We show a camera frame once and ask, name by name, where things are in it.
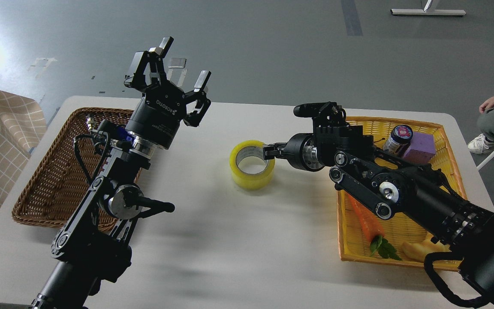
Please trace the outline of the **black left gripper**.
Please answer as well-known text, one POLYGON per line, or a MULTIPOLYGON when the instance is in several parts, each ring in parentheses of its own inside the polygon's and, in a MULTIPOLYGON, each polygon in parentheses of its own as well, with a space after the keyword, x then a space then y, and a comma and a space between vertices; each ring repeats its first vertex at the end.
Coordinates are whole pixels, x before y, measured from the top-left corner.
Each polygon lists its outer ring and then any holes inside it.
POLYGON ((126 130, 164 149, 170 148, 182 120, 189 127, 198 127, 211 106, 205 90, 211 76, 209 70, 200 72, 190 92, 168 81, 163 60, 173 41, 172 36, 167 36, 158 47, 137 51, 123 81, 126 88, 143 93, 126 130), (195 107, 187 113, 186 105, 190 103, 195 107))

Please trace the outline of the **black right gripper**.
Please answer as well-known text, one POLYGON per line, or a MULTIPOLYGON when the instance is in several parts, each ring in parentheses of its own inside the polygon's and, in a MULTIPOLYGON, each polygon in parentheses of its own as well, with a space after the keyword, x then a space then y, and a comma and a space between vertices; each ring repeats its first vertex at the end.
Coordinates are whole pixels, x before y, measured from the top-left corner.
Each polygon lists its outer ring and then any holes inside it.
POLYGON ((263 144, 263 160, 287 160, 298 169, 309 172, 321 170, 321 162, 317 158, 317 147, 314 146, 311 133, 297 133, 289 141, 263 144))

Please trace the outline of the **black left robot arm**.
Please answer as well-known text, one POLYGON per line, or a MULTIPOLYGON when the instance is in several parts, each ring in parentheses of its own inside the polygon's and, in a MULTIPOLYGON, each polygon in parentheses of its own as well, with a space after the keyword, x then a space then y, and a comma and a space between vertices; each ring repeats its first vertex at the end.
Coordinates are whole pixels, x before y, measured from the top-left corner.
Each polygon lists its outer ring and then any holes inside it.
POLYGON ((52 241, 57 265, 33 309, 84 308, 102 281, 115 283, 131 266, 137 221, 174 211, 171 202, 145 197, 136 176, 150 168, 156 149, 169 149, 181 123, 200 125, 211 105, 205 92, 211 72, 203 70, 192 91, 181 90, 163 65, 172 43, 167 36, 158 47, 135 53, 123 83, 142 97, 126 125, 97 124, 89 115, 87 133, 74 138, 76 160, 89 186, 52 241))

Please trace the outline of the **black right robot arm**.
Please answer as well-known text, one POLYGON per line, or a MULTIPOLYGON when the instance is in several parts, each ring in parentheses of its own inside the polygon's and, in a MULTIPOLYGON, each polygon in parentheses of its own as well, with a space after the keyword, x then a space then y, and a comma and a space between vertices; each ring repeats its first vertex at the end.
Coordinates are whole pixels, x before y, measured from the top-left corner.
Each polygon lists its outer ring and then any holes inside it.
POLYGON ((424 270, 439 292, 459 307, 494 304, 494 212, 459 196, 431 165, 410 164, 375 146, 335 102, 300 104, 294 115, 311 118, 313 132, 263 146, 265 160, 285 159, 310 172, 329 167, 335 189, 380 219, 404 213, 433 235, 432 242, 450 246, 449 252, 424 258, 424 270))

